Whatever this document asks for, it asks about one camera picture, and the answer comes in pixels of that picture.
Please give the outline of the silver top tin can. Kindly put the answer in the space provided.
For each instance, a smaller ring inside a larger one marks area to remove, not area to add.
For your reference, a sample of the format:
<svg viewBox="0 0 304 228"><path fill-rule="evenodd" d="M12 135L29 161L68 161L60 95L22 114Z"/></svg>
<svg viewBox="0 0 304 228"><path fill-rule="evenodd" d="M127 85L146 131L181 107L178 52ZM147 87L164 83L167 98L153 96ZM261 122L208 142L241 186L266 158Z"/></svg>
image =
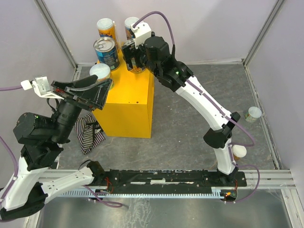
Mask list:
<svg viewBox="0 0 304 228"><path fill-rule="evenodd" d="M142 73L145 70L140 62L141 52L135 48L134 38L127 40L122 46L123 59L126 62L127 70L131 73Z"/></svg>

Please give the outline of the green label can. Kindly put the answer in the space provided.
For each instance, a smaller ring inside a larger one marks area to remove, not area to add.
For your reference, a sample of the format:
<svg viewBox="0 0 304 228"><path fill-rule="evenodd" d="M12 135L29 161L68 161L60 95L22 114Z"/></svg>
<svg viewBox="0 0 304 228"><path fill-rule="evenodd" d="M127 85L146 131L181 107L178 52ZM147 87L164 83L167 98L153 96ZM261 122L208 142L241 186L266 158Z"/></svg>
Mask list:
<svg viewBox="0 0 304 228"><path fill-rule="evenodd" d="M96 75L98 77L97 81L103 81L105 79L112 79L111 69L107 64L99 63L92 66L89 70L89 74L91 76ZM114 86L114 80L112 79L112 83L110 89Z"/></svg>

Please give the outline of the teal blue pull-tab can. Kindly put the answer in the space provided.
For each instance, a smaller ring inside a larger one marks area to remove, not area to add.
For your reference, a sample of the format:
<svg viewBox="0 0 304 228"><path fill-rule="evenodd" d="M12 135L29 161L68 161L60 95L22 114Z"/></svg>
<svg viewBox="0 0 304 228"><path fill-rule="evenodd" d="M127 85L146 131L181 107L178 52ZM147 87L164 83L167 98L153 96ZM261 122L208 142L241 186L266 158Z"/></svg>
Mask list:
<svg viewBox="0 0 304 228"><path fill-rule="evenodd" d="M100 37L94 42L93 47L100 63L108 65L111 71L119 67L120 61L116 42L112 37Z"/></svg>

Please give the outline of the blue orange can with spoon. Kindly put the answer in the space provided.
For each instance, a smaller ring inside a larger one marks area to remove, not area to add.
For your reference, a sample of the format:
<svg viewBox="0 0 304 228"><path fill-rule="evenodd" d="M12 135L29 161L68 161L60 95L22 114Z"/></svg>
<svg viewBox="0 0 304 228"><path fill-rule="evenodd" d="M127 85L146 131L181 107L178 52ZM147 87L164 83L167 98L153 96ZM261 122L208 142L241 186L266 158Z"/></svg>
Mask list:
<svg viewBox="0 0 304 228"><path fill-rule="evenodd" d="M131 25L136 23L139 19L137 17L128 17L124 21L124 27L125 27L125 33L126 33L126 38L127 39L132 39L134 38L134 34L132 33L131 30Z"/></svg>

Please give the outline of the yellow shelf cabinet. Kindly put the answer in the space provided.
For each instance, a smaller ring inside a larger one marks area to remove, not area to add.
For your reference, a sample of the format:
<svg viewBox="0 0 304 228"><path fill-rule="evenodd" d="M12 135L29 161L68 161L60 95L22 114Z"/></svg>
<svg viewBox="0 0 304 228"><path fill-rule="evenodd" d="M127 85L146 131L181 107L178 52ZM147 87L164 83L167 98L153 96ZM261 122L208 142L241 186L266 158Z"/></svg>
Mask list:
<svg viewBox="0 0 304 228"><path fill-rule="evenodd" d="M93 115L107 136L150 138L154 98L154 76L146 69L139 74L127 70L122 53L112 71L114 86L102 110Z"/></svg>

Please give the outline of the orange can white lid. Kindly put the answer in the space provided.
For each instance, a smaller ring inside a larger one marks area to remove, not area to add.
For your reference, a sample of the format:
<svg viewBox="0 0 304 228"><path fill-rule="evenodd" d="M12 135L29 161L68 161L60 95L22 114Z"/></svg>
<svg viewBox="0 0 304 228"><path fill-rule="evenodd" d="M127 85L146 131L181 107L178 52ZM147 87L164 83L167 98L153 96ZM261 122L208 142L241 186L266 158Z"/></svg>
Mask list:
<svg viewBox="0 0 304 228"><path fill-rule="evenodd" d="M247 154L247 149L245 146L242 145L233 145L232 146L232 153L236 160L243 158Z"/></svg>

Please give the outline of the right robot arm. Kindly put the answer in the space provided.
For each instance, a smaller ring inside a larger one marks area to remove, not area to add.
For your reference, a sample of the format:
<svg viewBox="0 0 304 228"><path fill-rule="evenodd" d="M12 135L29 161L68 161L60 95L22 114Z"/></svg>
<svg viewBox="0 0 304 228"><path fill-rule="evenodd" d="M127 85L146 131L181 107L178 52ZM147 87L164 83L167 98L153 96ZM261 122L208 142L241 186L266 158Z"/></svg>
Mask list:
<svg viewBox="0 0 304 228"><path fill-rule="evenodd" d="M130 39L122 46L122 54L128 67L148 69L163 86L183 97L202 115L209 124L203 139L215 152L218 181L224 186L233 183L238 168L233 164L228 145L240 115L226 110L212 98L190 68L176 60L175 49L170 50L162 37L150 37L138 46Z"/></svg>

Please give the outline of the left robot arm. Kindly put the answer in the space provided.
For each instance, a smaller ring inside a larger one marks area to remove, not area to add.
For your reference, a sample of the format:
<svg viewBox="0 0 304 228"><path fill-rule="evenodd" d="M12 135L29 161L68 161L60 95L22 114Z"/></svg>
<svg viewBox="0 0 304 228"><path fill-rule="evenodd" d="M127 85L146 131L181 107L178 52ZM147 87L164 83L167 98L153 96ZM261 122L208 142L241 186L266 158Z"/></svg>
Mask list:
<svg viewBox="0 0 304 228"><path fill-rule="evenodd" d="M31 216L57 196L83 185L101 185L105 171L97 161L65 177L48 182L39 178L51 167L69 142L69 135L82 110L102 109L112 83L96 75L73 82L49 83L45 76L23 81L24 90L33 89L41 98L55 99L52 115L22 114L13 130L22 144L21 156L14 159L14 174L0 192L0 220L7 222Z"/></svg>

